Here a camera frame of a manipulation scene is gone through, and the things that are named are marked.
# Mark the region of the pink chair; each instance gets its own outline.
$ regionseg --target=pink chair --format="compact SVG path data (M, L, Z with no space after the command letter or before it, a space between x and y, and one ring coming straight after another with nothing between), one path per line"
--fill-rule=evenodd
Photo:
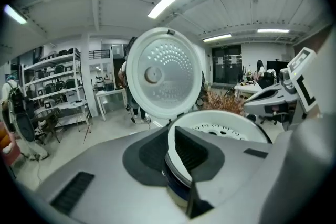
M18 145L16 144L14 134L12 134L11 132L8 131L6 125L3 122L0 122L0 129L2 129L2 128L4 128L7 132L7 134L9 135L9 138L10 138L11 142L13 143L13 147L12 147L12 150L7 154L3 153L3 151L0 150L1 151L1 157L3 158L5 164L9 167L9 169L12 170L11 165L18 158L18 156L20 156L21 151L20 151L20 148L18 147Z

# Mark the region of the round lid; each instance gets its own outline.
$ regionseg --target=round lid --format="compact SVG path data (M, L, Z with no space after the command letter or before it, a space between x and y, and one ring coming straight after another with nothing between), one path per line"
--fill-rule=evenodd
M183 115L170 126L166 163L175 177L186 186L191 185L192 178L175 150L175 127L177 126L237 140L261 143L270 141L266 133L253 121L231 112L203 110Z
M148 114L171 119L195 103L202 70L193 44L166 27L151 29L134 42L127 58L127 83Z

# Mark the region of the shelf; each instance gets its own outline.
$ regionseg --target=shelf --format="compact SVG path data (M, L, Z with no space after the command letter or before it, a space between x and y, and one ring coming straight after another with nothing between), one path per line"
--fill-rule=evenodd
M55 74L55 75L52 75L52 76L47 76L45 78L37 79L37 80L34 80L30 83L27 83L26 87L29 87L30 85L33 85L33 84L42 83L42 82L45 82L45 81L48 81L48 80L53 80L53 79L56 79L56 78L66 77L66 76L71 75L71 74L74 74L73 70L63 72L63 73L59 73L59 74Z
M38 96L38 97L34 97L34 98L31 98L31 100L35 101L35 100L43 99L43 98L50 97L50 96L53 96L53 95L57 95L57 94L60 94L60 93L66 93L66 92L75 91L75 90L76 90L76 87L70 88L70 89L64 89L64 90L60 90L58 92L52 92L52 93L49 93L49 94L44 94L44 95L41 95L41 96Z
M86 119L88 118L88 116L90 115L90 111L85 111L85 117ZM77 115L77 122L78 123L82 123L80 116L82 117L82 119L84 120L83 123L85 123L85 119L83 118L83 113L78 113ZM65 116L65 117L61 117L58 119L58 121L60 122L60 124L62 124L63 126L65 125L69 125L69 124L74 124L76 123L76 115L69 115L69 116Z
M38 108L37 110L34 111L34 113L37 115L41 112L44 112L44 111L48 111L48 110L52 110L52 109L55 109L55 108L58 108L59 110L63 110L63 109L74 109L74 108L79 108L83 105L86 105L88 102L86 100L83 100L81 103L68 103L68 102L65 102L65 103L60 103L60 104L57 104L56 106L53 106L52 108L45 108L45 107L41 107L41 108Z
M38 62L38 63L35 63L31 66L27 66L27 67L23 68L23 70L24 71L26 71L26 70L35 70L36 71L36 70L44 69L46 67L52 67L52 66L58 65L60 63L71 62L74 58L73 57L74 53L67 54L67 55L62 55L62 56L51 58L51 59L48 59L48 60L45 60L45 61L42 61L42 62ZM76 54L76 60L79 60L79 55L78 54Z

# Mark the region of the dark door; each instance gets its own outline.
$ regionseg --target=dark door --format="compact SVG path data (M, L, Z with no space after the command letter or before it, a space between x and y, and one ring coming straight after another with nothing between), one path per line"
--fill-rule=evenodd
M213 82L236 84L242 70L241 45L214 48Z

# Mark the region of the black hair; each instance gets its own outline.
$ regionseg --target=black hair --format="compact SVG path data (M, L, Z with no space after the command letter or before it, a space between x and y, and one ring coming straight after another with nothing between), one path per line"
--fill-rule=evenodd
M260 67L264 67L264 64L262 63L261 60L258 60L258 62L257 62L257 73L259 73Z

